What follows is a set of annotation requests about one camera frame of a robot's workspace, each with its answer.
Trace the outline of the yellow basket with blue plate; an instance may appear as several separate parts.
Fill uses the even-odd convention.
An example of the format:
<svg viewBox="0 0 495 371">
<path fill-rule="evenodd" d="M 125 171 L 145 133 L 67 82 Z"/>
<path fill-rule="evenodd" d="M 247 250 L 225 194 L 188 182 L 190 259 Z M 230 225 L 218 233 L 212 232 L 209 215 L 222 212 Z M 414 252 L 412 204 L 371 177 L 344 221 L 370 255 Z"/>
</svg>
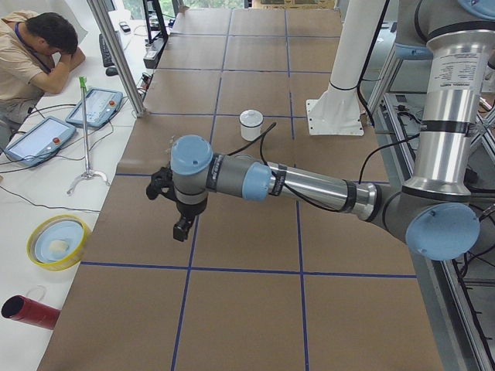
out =
<svg viewBox="0 0 495 371">
<path fill-rule="evenodd" d="M 30 235 L 26 253 L 39 267 L 63 271 L 80 262 L 91 229 L 80 218 L 59 215 L 45 220 Z"/>
</svg>

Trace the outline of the near blue teach pendant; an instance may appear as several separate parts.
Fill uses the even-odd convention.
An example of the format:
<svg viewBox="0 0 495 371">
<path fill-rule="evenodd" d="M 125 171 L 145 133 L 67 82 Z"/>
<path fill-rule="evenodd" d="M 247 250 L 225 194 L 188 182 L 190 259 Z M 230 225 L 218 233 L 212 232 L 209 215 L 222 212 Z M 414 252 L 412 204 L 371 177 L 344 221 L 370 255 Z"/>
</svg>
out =
<svg viewBox="0 0 495 371">
<path fill-rule="evenodd" d="M 48 116 L 9 144 L 4 153 L 22 165 L 37 166 L 52 158 L 75 133 L 72 124 Z"/>
</svg>

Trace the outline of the white cup lid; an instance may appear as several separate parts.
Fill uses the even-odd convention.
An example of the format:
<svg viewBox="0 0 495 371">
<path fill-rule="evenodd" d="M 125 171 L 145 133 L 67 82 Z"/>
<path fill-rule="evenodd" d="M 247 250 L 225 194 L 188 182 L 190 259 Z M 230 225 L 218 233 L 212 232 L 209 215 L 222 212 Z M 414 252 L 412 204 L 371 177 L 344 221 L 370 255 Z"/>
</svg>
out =
<svg viewBox="0 0 495 371">
<path fill-rule="evenodd" d="M 262 113 L 256 110 L 243 111 L 239 116 L 241 125 L 247 128 L 256 128 L 262 124 L 263 120 Z"/>
</svg>

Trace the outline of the seated man beige shirt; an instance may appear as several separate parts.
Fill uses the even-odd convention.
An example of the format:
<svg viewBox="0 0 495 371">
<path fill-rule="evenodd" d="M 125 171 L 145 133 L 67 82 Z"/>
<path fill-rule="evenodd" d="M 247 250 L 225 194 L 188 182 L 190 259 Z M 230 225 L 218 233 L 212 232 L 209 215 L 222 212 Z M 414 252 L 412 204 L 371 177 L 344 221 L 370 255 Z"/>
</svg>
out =
<svg viewBox="0 0 495 371">
<path fill-rule="evenodd" d="M 16 133 L 44 94 L 60 94 L 85 61 L 73 25 L 55 12 L 1 18 L 1 126 Z"/>
</svg>

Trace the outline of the blue teach pendant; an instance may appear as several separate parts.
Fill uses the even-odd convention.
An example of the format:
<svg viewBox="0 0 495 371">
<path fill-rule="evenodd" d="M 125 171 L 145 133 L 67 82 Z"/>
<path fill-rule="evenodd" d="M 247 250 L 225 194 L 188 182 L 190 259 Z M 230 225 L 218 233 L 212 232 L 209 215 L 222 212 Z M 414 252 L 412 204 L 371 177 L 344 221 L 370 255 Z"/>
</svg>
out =
<svg viewBox="0 0 495 371">
<path fill-rule="evenodd" d="M 116 90 L 92 87 L 86 94 L 86 118 L 89 128 L 104 126 L 119 110 L 123 93 Z M 80 100 L 66 116 L 65 121 L 76 127 L 83 127 L 83 101 Z"/>
<path fill-rule="evenodd" d="M 72 124 L 48 116 L 9 144 L 4 153 L 22 165 L 37 166 L 52 158 L 75 133 Z"/>
</svg>

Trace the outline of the aluminium frame post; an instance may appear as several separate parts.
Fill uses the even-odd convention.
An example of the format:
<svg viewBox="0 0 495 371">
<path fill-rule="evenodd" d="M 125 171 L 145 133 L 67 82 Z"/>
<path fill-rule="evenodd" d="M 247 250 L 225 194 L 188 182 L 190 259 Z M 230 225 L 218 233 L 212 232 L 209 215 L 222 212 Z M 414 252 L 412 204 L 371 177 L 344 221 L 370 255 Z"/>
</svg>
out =
<svg viewBox="0 0 495 371">
<path fill-rule="evenodd" d="M 120 81 L 125 89 L 127 97 L 131 102 L 133 111 L 136 117 L 142 117 L 145 114 L 145 106 L 142 98 L 138 93 L 138 88 L 135 86 L 134 79 L 131 75 L 128 62 L 125 58 L 124 50 L 121 47 L 118 37 L 115 35 L 114 26 L 111 18 L 106 10 L 103 0 L 87 0 L 87 4 L 94 16 L 97 26 L 105 38 L 112 59 L 120 77 Z"/>
</svg>

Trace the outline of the black keyboard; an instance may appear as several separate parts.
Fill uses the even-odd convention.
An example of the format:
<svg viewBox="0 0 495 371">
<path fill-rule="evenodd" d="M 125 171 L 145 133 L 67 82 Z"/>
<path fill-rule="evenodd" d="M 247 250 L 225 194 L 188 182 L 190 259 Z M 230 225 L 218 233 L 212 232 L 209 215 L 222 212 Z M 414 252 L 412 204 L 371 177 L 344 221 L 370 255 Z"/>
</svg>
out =
<svg viewBox="0 0 495 371">
<path fill-rule="evenodd" d="M 104 67 L 110 67 L 114 65 L 110 50 L 102 34 L 99 35 L 99 47 L 101 52 L 101 59 Z"/>
</svg>

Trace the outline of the black computer mouse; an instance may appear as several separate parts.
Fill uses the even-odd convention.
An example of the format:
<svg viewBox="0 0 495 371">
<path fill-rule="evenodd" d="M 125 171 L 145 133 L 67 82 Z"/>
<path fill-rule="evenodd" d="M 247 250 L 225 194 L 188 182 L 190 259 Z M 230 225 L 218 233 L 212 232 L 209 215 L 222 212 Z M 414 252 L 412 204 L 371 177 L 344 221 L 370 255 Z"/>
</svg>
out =
<svg viewBox="0 0 495 371">
<path fill-rule="evenodd" d="M 105 70 L 105 74 L 106 74 L 108 77 L 117 76 L 117 75 L 118 75 L 118 71 L 117 71 L 117 69 L 116 69 L 114 66 L 109 66 L 109 67 Z"/>
</svg>

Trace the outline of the red cylinder tube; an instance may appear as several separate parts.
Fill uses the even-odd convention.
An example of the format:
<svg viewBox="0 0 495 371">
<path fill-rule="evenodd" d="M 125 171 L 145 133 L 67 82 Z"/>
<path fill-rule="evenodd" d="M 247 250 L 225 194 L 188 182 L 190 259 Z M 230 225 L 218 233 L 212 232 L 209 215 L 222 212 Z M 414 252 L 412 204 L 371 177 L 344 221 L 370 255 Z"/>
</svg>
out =
<svg viewBox="0 0 495 371">
<path fill-rule="evenodd" d="M 53 330 L 60 310 L 21 295 L 10 297 L 2 306 L 3 318 Z"/>
</svg>

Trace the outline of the white enamel cup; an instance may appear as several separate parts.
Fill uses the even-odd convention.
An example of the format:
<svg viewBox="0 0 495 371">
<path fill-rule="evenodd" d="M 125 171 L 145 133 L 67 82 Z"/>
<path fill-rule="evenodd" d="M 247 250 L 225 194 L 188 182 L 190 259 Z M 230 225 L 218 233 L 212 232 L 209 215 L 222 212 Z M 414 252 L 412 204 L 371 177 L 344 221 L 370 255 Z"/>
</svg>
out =
<svg viewBox="0 0 495 371">
<path fill-rule="evenodd" d="M 261 134 L 262 117 L 241 117 L 241 137 L 253 141 Z"/>
</svg>

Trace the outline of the far blue teach pendant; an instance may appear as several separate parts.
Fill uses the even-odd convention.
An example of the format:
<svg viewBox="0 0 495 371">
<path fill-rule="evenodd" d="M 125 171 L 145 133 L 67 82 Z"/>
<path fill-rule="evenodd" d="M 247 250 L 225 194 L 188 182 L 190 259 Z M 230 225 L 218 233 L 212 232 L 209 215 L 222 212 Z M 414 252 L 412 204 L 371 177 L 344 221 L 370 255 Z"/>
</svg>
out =
<svg viewBox="0 0 495 371">
<path fill-rule="evenodd" d="M 104 126 L 119 110 L 123 93 L 116 90 L 92 87 L 86 94 L 86 118 L 89 128 Z M 83 101 L 80 100 L 66 116 L 65 121 L 76 127 L 83 127 Z"/>
</svg>

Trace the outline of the metal reacher grabber stick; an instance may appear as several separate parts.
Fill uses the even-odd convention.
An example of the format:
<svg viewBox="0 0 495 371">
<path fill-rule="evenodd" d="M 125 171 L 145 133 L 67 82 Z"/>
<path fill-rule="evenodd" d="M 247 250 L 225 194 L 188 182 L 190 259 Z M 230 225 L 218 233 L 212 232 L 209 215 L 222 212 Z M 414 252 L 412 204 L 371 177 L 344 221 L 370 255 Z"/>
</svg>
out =
<svg viewBox="0 0 495 371">
<path fill-rule="evenodd" d="M 83 139 L 84 139 L 84 171 L 82 174 L 77 176 L 71 183 L 70 188 L 67 190 L 67 195 L 72 196 L 77 185 L 84 180 L 91 180 L 94 178 L 101 178 L 106 186 L 110 186 L 108 177 L 104 172 L 93 170 L 90 164 L 90 149 L 88 141 L 88 127 L 87 127 L 87 86 L 86 77 L 79 76 L 80 92 L 81 92 L 81 112 L 82 112 L 82 122 L 83 122 Z"/>
</svg>

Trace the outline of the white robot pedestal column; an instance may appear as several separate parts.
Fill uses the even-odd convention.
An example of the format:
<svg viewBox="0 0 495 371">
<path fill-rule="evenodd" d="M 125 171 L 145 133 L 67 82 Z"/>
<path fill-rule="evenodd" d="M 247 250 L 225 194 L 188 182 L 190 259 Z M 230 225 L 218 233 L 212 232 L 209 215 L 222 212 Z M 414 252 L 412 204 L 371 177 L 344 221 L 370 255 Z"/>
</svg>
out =
<svg viewBox="0 0 495 371">
<path fill-rule="evenodd" d="M 359 84 L 387 7 L 386 0 L 349 2 L 328 88 L 319 99 L 306 101 L 312 136 L 360 137 L 364 134 L 360 121 Z"/>
</svg>

